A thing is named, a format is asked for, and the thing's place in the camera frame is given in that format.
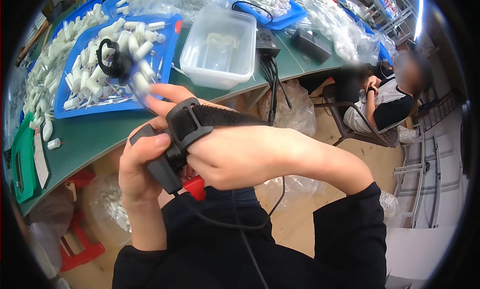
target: black power supply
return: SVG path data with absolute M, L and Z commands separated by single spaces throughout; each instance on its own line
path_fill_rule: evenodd
M 256 42 L 257 54 L 260 57 L 276 58 L 280 52 L 280 47 L 269 29 L 259 28 Z
M 292 35 L 291 42 L 295 48 L 319 61 L 320 64 L 332 56 L 330 46 L 301 28 Z

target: black strap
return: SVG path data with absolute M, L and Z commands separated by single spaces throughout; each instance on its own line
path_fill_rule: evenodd
M 267 125 L 266 121 L 254 116 L 216 106 L 195 105 L 191 110 L 201 126 Z M 175 131 L 180 141 L 192 131 L 197 130 L 197 124 L 186 107 L 172 116 L 168 127 Z

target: green table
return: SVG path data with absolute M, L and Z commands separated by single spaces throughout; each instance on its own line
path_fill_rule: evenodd
M 174 53 L 174 63 L 177 67 L 180 67 L 179 58 L 189 31 L 189 29 L 182 29 L 178 36 Z M 321 40 L 326 42 L 334 53 L 323 64 L 319 64 L 314 60 L 305 60 L 303 53 L 291 46 L 289 34 L 277 31 L 274 35 L 281 48 L 276 61 L 278 74 L 282 81 L 318 71 L 336 69 L 345 62 L 333 52 L 333 43 L 321 35 Z M 269 89 L 268 82 L 262 76 L 258 65 L 256 65 L 253 76 L 255 81 L 251 78 L 248 82 L 240 83 L 228 91 L 195 86 L 188 77 L 181 75 L 175 70 L 170 72 L 169 83 L 185 86 L 195 96 L 213 102 L 219 102 L 250 92 L 247 101 L 247 107 L 249 107 L 255 104 Z M 62 184 L 94 160 L 121 146 L 134 128 L 151 118 L 150 114 L 143 110 L 132 110 L 55 119 L 53 121 L 54 131 L 51 138 L 60 138 L 64 144 L 55 150 L 48 150 L 46 143 L 44 143 L 46 162 L 51 177 L 40 196 L 19 205 L 21 213 L 27 215 L 43 197 L 59 184 Z

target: finger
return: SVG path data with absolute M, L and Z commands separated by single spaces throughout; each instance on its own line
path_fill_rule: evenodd
M 153 96 L 147 95 L 145 97 L 146 104 L 153 110 L 153 112 L 157 113 L 159 116 L 165 118 L 170 110 L 176 106 L 176 103 L 169 103 L 164 100 L 158 100 Z
M 147 161 L 163 154 L 170 143 L 170 136 L 166 133 L 153 137 L 141 137 L 123 153 L 120 158 L 120 167 L 130 171 L 140 169 Z
M 124 150 L 128 150 L 132 145 L 130 144 L 130 138 L 135 135 L 135 133 L 141 129 L 142 127 L 144 127 L 145 125 L 147 124 L 150 124 L 155 130 L 163 130 L 163 129 L 166 129 L 168 126 L 167 124 L 167 121 L 165 120 L 165 118 L 163 117 L 155 117 L 151 120 L 148 120 L 147 122 L 145 122 L 144 124 L 138 126 L 137 128 L 135 128 L 135 130 L 132 130 L 130 135 L 128 135 L 127 137 L 127 144 L 125 145 L 125 149 Z
M 151 84 L 150 90 L 152 93 L 168 98 L 176 104 L 187 98 L 195 97 L 187 88 L 171 84 Z

